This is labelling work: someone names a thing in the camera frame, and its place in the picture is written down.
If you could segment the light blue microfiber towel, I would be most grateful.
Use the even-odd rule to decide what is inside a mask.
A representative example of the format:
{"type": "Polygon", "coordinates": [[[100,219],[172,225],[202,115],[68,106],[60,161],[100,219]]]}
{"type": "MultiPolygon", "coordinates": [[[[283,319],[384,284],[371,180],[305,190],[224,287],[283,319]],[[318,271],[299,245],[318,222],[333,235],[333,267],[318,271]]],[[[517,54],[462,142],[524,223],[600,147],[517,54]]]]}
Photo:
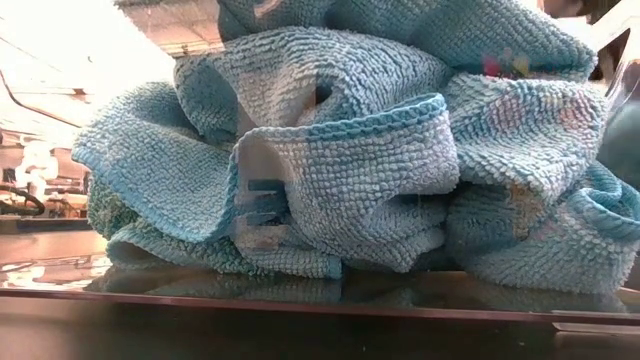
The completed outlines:
{"type": "Polygon", "coordinates": [[[611,293],[640,193],[598,161],[596,53],[521,0],[206,0],[220,44],[112,98],[75,161],[184,241],[611,293]]]}

